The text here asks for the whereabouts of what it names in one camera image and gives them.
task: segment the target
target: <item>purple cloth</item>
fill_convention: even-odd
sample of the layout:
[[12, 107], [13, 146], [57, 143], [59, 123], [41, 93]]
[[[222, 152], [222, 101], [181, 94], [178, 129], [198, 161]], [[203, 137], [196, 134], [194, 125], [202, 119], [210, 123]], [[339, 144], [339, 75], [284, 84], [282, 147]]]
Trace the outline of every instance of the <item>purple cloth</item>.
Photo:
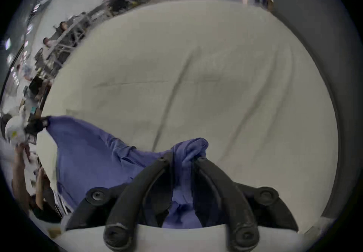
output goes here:
[[[169, 151], [137, 150], [89, 123], [68, 116], [49, 117], [47, 131], [58, 146], [58, 192], [73, 209], [91, 188], [130, 183], [143, 168]], [[173, 205], [163, 227], [201, 228], [193, 210], [191, 160], [206, 156], [207, 147], [205, 139], [196, 138], [171, 148], [175, 187]]]

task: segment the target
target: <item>ceiling light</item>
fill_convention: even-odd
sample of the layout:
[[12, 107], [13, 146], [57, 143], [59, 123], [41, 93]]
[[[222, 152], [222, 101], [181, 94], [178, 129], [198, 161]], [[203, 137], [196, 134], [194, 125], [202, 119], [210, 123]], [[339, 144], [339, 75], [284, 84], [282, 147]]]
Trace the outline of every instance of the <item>ceiling light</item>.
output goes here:
[[27, 28], [27, 35], [33, 30], [33, 24], [30, 24]]
[[13, 62], [13, 58], [14, 58], [14, 55], [12, 53], [10, 53], [8, 58], [7, 58], [8, 64], [11, 64]]
[[11, 46], [11, 41], [10, 38], [8, 38], [8, 40], [5, 42], [5, 50], [8, 50]]

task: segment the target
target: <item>person's hand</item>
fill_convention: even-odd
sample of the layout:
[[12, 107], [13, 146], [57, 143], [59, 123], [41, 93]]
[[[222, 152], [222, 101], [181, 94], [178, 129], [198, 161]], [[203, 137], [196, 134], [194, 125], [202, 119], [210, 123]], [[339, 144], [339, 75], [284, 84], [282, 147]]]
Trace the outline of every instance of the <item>person's hand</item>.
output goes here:
[[23, 152], [25, 150], [26, 157], [28, 158], [28, 161], [30, 162], [30, 149], [29, 145], [27, 143], [21, 143], [20, 145], [15, 147], [15, 153], [16, 153], [16, 163], [24, 163], [23, 159]]
[[41, 176], [41, 177], [45, 176], [45, 171], [44, 171], [44, 167], [43, 166], [39, 169], [38, 176]]

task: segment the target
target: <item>person's arm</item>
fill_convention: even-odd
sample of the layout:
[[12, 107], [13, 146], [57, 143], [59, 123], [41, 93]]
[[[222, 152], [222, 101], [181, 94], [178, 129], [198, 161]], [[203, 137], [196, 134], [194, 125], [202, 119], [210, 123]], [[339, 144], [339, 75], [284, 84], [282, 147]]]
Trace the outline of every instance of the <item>person's arm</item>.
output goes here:
[[44, 191], [44, 168], [39, 169], [37, 182], [35, 184], [35, 203], [39, 209], [43, 209], [43, 191]]
[[25, 186], [25, 163], [23, 151], [25, 149], [25, 144], [20, 144], [15, 148], [15, 162], [13, 167], [13, 193], [15, 199], [20, 204], [20, 207], [24, 210], [25, 213], [28, 213], [29, 210], [29, 200], [28, 200], [28, 192]]

